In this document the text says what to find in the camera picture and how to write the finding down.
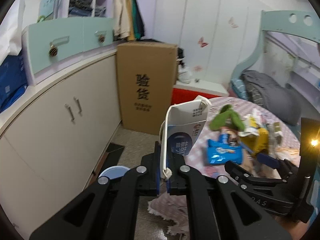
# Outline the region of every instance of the light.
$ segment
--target light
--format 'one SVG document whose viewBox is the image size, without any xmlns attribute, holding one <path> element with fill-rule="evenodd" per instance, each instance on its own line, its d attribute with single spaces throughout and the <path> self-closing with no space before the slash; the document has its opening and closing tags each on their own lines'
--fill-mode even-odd
<svg viewBox="0 0 320 240">
<path fill-rule="evenodd" d="M 312 145 L 313 147 L 317 146 L 317 145 L 318 145 L 318 140 L 312 140 L 312 141 L 311 141 L 311 145 Z"/>
</svg>

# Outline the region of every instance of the green drawer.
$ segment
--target green drawer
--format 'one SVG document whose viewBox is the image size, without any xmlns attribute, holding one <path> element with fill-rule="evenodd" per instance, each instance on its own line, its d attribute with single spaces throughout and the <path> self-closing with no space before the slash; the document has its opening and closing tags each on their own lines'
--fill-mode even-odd
<svg viewBox="0 0 320 240">
<path fill-rule="evenodd" d="M 83 51 L 107 46 L 113 43 L 112 18 L 88 17 L 83 18 L 83 21 Z"/>
<path fill-rule="evenodd" d="M 83 18 L 60 18 L 29 26 L 28 49 L 33 73 L 83 51 Z M 50 43 L 58 53 L 49 56 Z"/>
</svg>

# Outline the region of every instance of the blue circle on carton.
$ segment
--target blue circle on carton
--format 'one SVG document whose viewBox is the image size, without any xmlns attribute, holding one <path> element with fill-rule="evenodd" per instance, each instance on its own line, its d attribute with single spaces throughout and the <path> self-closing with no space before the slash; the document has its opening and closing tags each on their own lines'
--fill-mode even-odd
<svg viewBox="0 0 320 240">
<path fill-rule="evenodd" d="M 173 153 L 178 153 L 186 156 L 189 154 L 192 148 L 192 139 L 187 133 L 178 132 L 169 137 L 168 145 L 170 145 L 171 151 Z"/>
</svg>

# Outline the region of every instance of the green plush toy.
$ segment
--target green plush toy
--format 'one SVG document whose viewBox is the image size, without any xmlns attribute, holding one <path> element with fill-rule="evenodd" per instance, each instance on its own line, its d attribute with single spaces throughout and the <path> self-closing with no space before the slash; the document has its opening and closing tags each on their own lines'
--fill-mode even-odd
<svg viewBox="0 0 320 240">
<path fill-rule="evenodd" d="M 210 123 L 212 131 L 217 131 L 224 126 L 237 131 L 244 130 L 244 123 L 241 121 L 239 114 L 233 110 L 232 105 L 223 106 L 220 113 Z"/>
</svg>

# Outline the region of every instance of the round table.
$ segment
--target round table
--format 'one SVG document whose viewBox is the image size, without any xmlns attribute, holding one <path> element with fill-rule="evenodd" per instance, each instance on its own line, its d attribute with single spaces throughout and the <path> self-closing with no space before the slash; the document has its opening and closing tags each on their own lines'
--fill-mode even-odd
<svg viewBox="0 0 320 240">
<path fill-rule="evenodd" d="M 281 142 L 282 147 L 291 147 L 291 148 L 300 148 L 300 142 L 297 140 L 295 135 L 291 132 L 291 130 L 275 115 L 273 115 L 268 110 L 252 103 L 249 101 L 245 101 L 239 98 L 233 97 L 220 97 L 220 98 L 212 98 L 210 99 L 212 103 L 212 107 L 208 112 L 207 122 L 201 131 L 198 140 L 192 147 L 190 153 L 185 156 L 185 162 L 187 165 L 196 168 L 203 175 L 214 177 L 220 175 L 226 175 L 228 177 L 229 174 L 225 171 L 224 165 L 209 165 L 206 160 L 206 149 L 207 149 L 207 140 L 218 140 L 219 132 L 211 131 L 209 128 L 209 124 L 212 119 L 220 112 L 220 109 L 226 105 L 233 105 L 233 109 L 240 114 L 241 117 L 252 113 L 254 108 L 267 113 L 268 117 L 273 122 L 280 122 L 281 130 L 283 133 L 283 139 Z M 287 157 L 293 164 L 299 166 L 300 156 L 299 154 L 290 155 Z M 250 169 L 250 156 L 244 154 L 244 162 L 242 167 L 244 169 Z M 188 239 L 188 213 L 187 213 L 187 202 L 185 196 L 170 196 L 166 192 L 161 194 L 158 198 L 149 202 L 148 210 L 150 213 L 155 215 L 160 215 L 166 220 L 173 220 L 176 222 L 175 226 L 169 227 L 168 232 L 172 234 L 182 233 L 185 234 L 184 239 Z"/>
</svg>

